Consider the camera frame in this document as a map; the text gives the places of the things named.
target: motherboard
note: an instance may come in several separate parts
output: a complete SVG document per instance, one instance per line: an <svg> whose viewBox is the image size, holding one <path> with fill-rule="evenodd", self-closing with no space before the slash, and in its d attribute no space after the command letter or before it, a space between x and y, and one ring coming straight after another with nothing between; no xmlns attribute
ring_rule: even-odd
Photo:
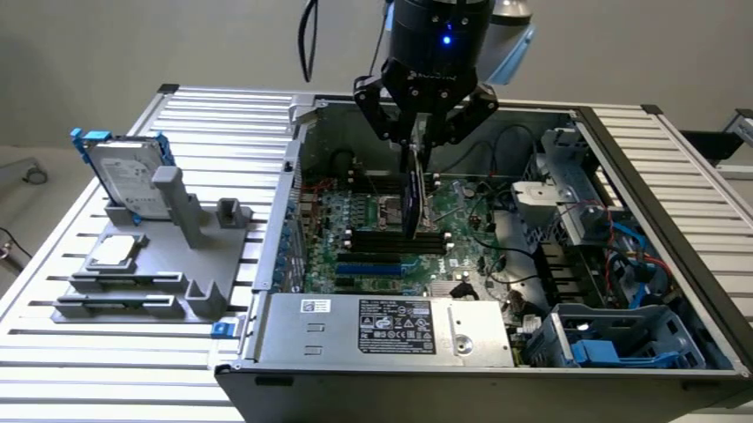
<svg viewBox="0 0 753 423"><path fill-rule="evenodd" d="M499 298L488 274L500 271L491 186L468 180L427 181L423 219L414 240L402 234L402 203L380 177L364 183L324 180L302 197L307 240L304 291L448 295L468 282L482 299Z"/></svg>

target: sticker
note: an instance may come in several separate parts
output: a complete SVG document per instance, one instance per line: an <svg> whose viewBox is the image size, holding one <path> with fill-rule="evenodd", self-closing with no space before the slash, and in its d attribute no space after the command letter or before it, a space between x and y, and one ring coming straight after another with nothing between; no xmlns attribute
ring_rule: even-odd
<svg viewBox="0 0 753 423"><path fill-rule="evenodd" d="M302 313L330 313L331 300L302 300Z"/></svg>
<svg viewBox="0 0 753 423"><path fill-rule="evenodd" d="M362 353L436 353L430 301L360 300L358 322Z"/></svg>
<svg viewBox="0 0 753 423"><path fill-rule="evenodd" d="M168 219L167 204L152 184L155 170L137 160L103 158L99 161L115 200L147 219Z"/></svg>

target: warning label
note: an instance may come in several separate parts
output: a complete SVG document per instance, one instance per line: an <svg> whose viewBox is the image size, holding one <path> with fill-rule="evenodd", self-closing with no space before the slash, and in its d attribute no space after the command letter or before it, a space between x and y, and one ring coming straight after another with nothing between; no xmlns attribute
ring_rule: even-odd
<svg viewBox="0 0 753 423"><path fill-rule="evenodd" d="M360 300L358 319L362 353L436 353L428 301Z"/></svg>

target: blue latch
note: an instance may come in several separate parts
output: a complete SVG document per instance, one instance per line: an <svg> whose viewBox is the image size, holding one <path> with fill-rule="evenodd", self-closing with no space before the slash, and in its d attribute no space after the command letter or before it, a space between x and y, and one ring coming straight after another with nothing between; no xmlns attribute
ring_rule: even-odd
<svg viewBox="0 0 753 423"><path fill-rule="evenodd" d="M215 322L212 323L212 332L209 333L211 339L233 339L235 338L235 323Z"/></svg>
<svg viewBox="0 0 753 423"><path fill-rule="evenodd" d="M570 346L575 362L582 367L670 368L678 365L678 352L663 352L655 357L621 358L611 341L582 339Z"/></svg>
<svg viewBox="0 0 753 423"><path fill-rule="evenodd" d="M113 137L113 133L109 130L89 130L84 135L87 141L103 142Z"/></svg>

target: white wall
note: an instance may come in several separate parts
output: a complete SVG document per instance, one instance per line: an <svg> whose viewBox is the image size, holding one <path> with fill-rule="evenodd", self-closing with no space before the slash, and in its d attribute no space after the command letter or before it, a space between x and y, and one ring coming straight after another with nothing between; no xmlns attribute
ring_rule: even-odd
<svg viewBox="0 0 753 423"><path fill-rule="evenodd" d="M539 36L500 96L657 103L715 129L753 107L749 0L530 0ZM302 81L303 0L0 0L0 144L65 145L75 125L127 130L156 86L351 90L380 0L322 0L315 82Z"/></svg>

